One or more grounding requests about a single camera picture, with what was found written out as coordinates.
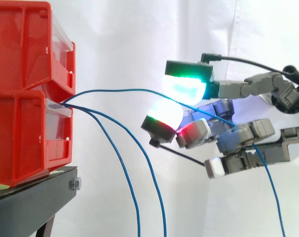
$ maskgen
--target white backdrop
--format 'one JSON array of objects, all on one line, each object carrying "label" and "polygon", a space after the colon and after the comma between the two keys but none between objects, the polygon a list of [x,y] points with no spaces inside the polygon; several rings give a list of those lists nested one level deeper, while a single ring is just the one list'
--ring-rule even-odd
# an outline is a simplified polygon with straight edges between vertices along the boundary
[{"label": "white backdrop", "polygon": [[[166,60],[196,62],[202,52],[237,55],[280,69],[289,63],[299,67],[297,0],[291,1],[291,6],[269,0],[50,2],[76,43],[77,92],[93,88],[162,91]],[[225,79],[227,63],[214,65],[216,78]],[[227,76],[242,80],[258,72],[229,63]],[[157,99],[151,94],[127,92],[90,94],[72,102],[113,116],[140,139],[162,192],[168,236],[281,236],[263,168],[210,181],[202,167],[148,145],[149,136],[140,125]],[[143,154],[121,128],[102,122],[129,171],[139,203],[142,236],[163,236],[159,201]],[[205,160],[217,149],[210,144],[183,152]],[[135,208],[120,163],[96,122],[82,112],[75,112],[72,165],[78,165],[82,189],[56,215],[52,236],[136,236]],[[299,159],[270,170],[286,233],[299,236]]]}]

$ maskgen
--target red plastic bin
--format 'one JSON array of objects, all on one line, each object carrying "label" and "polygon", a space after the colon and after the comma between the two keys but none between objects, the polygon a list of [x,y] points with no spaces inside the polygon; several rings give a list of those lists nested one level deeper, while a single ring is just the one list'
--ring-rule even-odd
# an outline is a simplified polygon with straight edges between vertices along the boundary
[{"label": "red plastic bin", "polygon": [[70,163],[72,123],[72,110],[40,91],[0,91],[0,184],[13,187]]},{"label": "red plastic bin", "polygon": [[75,94],[75,45],[47,2],[0,1],[0,90],[40,90],[62,102]]}]

